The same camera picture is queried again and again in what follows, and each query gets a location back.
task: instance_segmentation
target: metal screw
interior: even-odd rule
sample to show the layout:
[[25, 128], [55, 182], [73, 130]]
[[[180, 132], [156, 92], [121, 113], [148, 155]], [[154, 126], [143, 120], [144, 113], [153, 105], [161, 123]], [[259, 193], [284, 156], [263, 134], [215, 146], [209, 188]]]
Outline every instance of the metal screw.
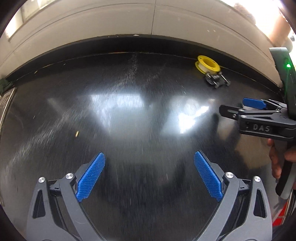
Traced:
[[68, 173], [67, 175], [66, 175], [66, 178], [67, 179], [72, 179], [74, 177], [74, 174], [73, 173]]
[[232, 172], [226, 172], [225, 175], [228, 177], [228, 178], [233, 178], [234, 175]]
[[41, 177], [38, 179], [38, 182], [43, 183], [45, 181], [45, 177]]
[[255, 182], [260, 182], [261, 181], [261, 178], [258, 177], [258, 176], [254, 176], [254, 180], [255, 180]]

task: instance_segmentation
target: blue textured pad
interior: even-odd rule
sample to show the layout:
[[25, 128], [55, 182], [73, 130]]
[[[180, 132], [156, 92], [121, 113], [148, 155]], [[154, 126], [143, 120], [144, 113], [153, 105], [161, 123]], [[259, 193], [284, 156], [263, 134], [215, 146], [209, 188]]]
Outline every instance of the blue textured pad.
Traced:
[[197, 151], [194, 155], [194, 165], [202, 177], [202, 180], [211, 197], [216, 198], [219, 202], [223, 197], [222, 184], [213, 169], [199, 151]]
[[262, 109], [266, 108], [266, 104], [264, 103], [263, 100], [244, 98], [242, 100], [242, 103], [243, 103], [244, 106], [256, 108], [256, 109], [259, 109], [259, 110], [262, 110]]
[[83, 198], [88, 198], [96, 181], [98, 180], [103, 168], [105, 166], [105, 155], [100, 152], [99, 155], [94, 159], [92, 164], [83, 174], [77, 184], [76, 197], [79, 202]]

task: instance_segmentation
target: yellow spool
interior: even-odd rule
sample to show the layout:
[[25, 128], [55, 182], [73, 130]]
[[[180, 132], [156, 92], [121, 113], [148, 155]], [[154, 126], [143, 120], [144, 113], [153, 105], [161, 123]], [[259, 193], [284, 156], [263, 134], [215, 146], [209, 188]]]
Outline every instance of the yellow spool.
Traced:
[[221, 68], [219, 64], [217, 64], [211, 58], [199, 55], [197, 59], [198, 60], [195, 62], [195, 67], [197, 67], [197, 69], [203, 74], [206, 74], [207, 72], [210, 72], [210, 74], [220, 72]]

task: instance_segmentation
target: person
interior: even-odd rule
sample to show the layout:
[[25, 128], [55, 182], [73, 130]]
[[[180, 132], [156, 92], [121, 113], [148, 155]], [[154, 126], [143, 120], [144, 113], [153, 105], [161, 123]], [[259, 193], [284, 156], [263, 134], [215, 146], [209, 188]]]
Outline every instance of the person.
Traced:
[[[271, 159], [272, 175], [275, 179], [281, 177], [281, 166], [279, 164], [279, 157], [274, 146], [274, 140], [268, 139], [267, 145], [270, 146], [269, 158]], [[284, 153], [287, 161], [296, 162], [296, 149], [289, 149]], [[293, 189], [296, 189], [296, 182], [293, 185]]]

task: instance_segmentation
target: white tape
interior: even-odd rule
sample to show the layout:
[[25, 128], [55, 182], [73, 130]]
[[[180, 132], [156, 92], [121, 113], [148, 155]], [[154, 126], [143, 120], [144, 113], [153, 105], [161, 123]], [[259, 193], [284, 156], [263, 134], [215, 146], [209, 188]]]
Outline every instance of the white tape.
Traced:
[[204, 71], [204, 72], [210, 72], [210, 74], [215, 74], [216, 72], [215, 71], [212, 71], [212, 70], [210, 70], [210, 69], [208, 69], [207, 67], [205, 67], [205, 66], [203, 66], [202, 64], [201, 64], [201, 62], [199, 62], [198, 63], [198, 67], [202, 70], [202, 71]]

